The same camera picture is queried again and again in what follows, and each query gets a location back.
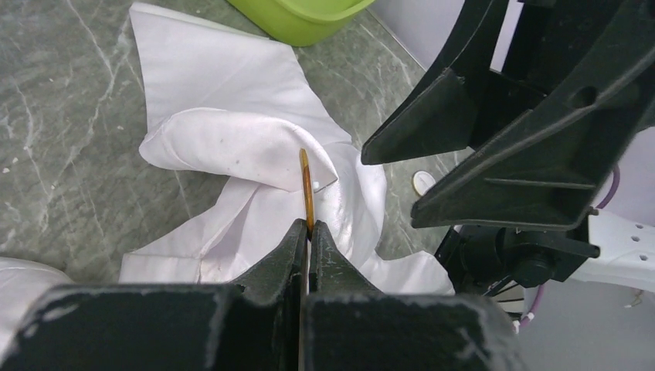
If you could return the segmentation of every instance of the green plastic container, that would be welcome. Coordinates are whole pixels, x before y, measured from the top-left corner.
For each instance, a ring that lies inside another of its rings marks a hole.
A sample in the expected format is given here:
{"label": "green plastic container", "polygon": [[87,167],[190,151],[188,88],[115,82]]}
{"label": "green plastic container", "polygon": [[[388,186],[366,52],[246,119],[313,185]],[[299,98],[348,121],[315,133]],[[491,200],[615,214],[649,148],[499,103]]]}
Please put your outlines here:
{"label": "green plastic container", "polygon": [[275,39],[309,46],[337,32],[374,0],[228,0]]}

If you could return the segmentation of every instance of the white fabric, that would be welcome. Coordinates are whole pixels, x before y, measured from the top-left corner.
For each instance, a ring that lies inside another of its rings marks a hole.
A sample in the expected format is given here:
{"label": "white fabric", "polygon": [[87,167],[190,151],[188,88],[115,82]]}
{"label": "white fabric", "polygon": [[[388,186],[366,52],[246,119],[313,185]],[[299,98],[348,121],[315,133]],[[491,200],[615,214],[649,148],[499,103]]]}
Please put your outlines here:
{"label": "white fabric", "polygon": [[32,303],[52,286],[71,283],[46,265],[0,257],[0,359]]}
{"label": "white fabric", "polygon": [[304,218],[299,150],[306,148],[316,218],[356,268],[386,292],[453,292],[427,253],[377,255],[384,171],[361,164],[289,46],[153,5],[136,3],[130,15],[148,113],[141,155],[161,168],[232,177],[213,207],[125,254],[121,282],[238,277]]}

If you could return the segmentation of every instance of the cloth fold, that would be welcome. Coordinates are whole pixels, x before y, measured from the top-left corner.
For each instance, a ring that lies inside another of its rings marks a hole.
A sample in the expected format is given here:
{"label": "cloth fold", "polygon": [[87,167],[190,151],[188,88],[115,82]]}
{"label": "cloth fold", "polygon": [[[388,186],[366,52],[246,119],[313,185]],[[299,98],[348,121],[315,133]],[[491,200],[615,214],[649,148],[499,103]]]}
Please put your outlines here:
{"label": "cloth fold", "polygon": [[316,218],[338,249],[388,293],[453,292],[427,254],[375,252],[385,210],[381,166],[364,166],[287,45],[153,5],[132,5],[148,115],[140,146],[152,165],[231,175],[216,204],[125,254],[121,282],[226,282],[261,260],[304,218],[300,148]]}

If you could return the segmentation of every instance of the crumpled white cloth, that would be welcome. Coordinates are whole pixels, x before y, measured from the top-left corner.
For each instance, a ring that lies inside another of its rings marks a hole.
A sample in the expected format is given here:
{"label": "crumpled white cloth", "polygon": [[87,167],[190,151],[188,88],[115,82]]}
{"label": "crumpled white cloth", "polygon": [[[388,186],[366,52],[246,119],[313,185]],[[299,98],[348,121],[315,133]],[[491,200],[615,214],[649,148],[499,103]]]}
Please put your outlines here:
{"label": "crumpled white cloth", "polygon": [[0,257],[0,362],[22,316],[44,292],[72,284],[64,273],[33,261]]}
{"label": "crumpled white cloth", "polygon": [[367,279],[388,293],[453,293],[430,254],[386,261],[375,252],[384,171],[361,164],[289,46],[153,5],[133,4],[130,17],[148,115],[141,156],[231,178],[213,207],[125,254],[120,282],[226,282],[252,267],[304,218],[306,148],[316,219]]}

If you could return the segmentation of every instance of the marble tabletop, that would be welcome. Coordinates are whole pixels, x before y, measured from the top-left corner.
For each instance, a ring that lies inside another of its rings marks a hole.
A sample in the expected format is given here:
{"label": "marble tabletop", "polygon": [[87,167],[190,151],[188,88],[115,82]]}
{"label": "marble tabletop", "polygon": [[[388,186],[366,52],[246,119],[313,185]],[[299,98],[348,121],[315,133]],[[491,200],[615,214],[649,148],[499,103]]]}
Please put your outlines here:
{"label": "marble tabletop", "polygon": [[[56,267],[79,282],[115,281],[122,255],[208,209],[226,177],[155,168],[146,133],[132,1],[4,0],[0,7],[0,256]],[[225,0],[156,5],[263,35]],[[363,12],[297,49],[311,87],[359,148],[423,70]],[[465,155],[386,165],[385,259],[433,252],[445,230],[414,230],[411,175],[436,178]]]}

